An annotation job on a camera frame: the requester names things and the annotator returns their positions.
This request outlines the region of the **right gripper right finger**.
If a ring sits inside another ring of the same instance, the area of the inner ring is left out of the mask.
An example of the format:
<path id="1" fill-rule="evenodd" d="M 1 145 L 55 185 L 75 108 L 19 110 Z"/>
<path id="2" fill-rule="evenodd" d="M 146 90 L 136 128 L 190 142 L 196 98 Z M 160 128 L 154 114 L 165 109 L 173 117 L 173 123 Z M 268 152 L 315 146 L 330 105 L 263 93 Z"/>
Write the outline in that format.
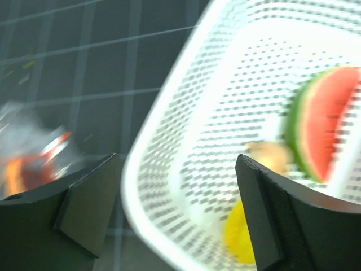
<path id="1" fill-rule="evenodd" d="M 360 205 L 245 155 L 237 157 L 235 170 L 258 270 L 360 269 Z"/>

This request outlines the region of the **orange papaya slice toy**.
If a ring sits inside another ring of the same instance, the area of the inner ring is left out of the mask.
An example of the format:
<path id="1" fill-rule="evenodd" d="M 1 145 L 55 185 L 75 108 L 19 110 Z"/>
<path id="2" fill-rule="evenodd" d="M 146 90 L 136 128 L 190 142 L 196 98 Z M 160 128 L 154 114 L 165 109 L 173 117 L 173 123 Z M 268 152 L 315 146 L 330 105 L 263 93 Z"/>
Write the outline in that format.
<path id="1" fill-rule="evenodd" d="M 54 181 L 55 162 L 48 155 L 28 154 L 1 161 L 4 197 L 20 194 Z"/>

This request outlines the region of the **white perforated plastic basket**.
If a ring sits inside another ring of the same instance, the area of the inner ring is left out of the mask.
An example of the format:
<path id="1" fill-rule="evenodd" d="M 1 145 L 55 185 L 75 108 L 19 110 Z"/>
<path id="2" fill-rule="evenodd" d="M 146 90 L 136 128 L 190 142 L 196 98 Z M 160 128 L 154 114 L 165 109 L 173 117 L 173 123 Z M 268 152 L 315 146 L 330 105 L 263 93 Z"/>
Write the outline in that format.
<path id="1" fill-rule="evenodd" d="M 337 65 L 360 65 L 359 1 L 210 2 L 123 168 L 141 240 L 176 270 L 255 270 L 223 243 L 236 159 L 280 140 L 298 87 Z"/>

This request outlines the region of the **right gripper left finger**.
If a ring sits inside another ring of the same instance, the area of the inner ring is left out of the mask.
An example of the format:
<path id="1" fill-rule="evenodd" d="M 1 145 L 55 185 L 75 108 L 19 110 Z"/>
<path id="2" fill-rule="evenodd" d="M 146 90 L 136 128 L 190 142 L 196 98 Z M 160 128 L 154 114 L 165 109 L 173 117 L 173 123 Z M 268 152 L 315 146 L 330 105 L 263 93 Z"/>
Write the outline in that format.
<path id="1" fill-rule="evenodd" d="M 122 158 L 1 201 L 2 270 L 91 270 L 101 255 Z"/>

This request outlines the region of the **orange zipper clear bag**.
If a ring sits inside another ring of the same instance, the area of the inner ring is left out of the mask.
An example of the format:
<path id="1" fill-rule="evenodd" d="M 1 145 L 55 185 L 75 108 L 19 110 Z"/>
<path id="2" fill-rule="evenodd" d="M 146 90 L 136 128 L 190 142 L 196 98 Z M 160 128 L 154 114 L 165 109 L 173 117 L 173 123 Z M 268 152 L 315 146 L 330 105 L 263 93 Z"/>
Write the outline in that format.
<path id="1" fill-rule="evenodd" d="M 63 126 L 47 128 L 25 103 L 7 102 L 1 106 L 1 161 L 28 154 L 48 155 L 53 159 L 55 180 L 85 166 L 70 131 Z M 1 168 L 1 199 L 4 199 L 2 173 Z"/>

